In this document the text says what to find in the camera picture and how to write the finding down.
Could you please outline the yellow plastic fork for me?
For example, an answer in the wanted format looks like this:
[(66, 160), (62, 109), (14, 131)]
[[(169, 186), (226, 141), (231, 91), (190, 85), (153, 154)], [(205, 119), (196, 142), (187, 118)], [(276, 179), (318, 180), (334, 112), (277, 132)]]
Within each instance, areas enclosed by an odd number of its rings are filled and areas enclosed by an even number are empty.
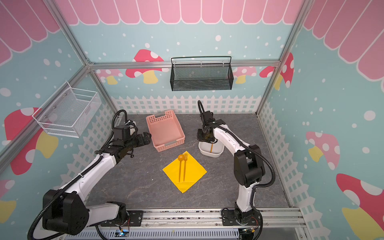
[(183, 182), (186, 181), (186, 172), (187, 172), (187, 161), (188, 161), (188, 154), (184, 154), (184, 171), (183, 171)]

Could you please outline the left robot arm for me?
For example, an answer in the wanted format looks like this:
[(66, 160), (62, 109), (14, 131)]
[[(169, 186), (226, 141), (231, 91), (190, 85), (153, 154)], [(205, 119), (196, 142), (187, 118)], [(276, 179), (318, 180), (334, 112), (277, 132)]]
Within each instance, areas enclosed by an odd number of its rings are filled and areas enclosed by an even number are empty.
[(54, 235), (49, 240), (64, 234), (77, 235), (87, 227), (98, 227), (111, 222), (121, 227), (129, 221), (126, 204), (107, 202), (86, 207), (84, 201), (103, 176), (125, 156), (134, 156), (134, 148), (150, 144), (151, 134), (138, 133), (136, 123), (129, 120), (127, 111), (119, 110), (112, 119), (112, 131), (106, 143), (95, 152), (95, 159), (69, 183), (58, 190), (49, 190), (43, 197), (43, 208), (34, 219), (27, 233), (29, 240), (39, 223)]

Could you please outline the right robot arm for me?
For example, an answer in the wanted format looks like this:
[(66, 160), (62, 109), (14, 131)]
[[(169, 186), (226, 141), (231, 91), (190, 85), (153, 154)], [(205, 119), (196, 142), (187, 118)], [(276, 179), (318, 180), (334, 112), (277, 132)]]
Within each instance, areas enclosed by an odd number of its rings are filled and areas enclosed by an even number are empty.
[(234, 157), (234, 175), (239, 183), (239, 194), (235, 203), (234, 217), (240, 225), (255, 224), (262, 228), (261, 213), (254, 206), (257, 188), (274, 184), (276, 173), (271, 163), (261, 154), (257, 145), (249, 145), (235, 135), (223, 121), (205, 121), (198, 129), (199, 142), (220, 143)]

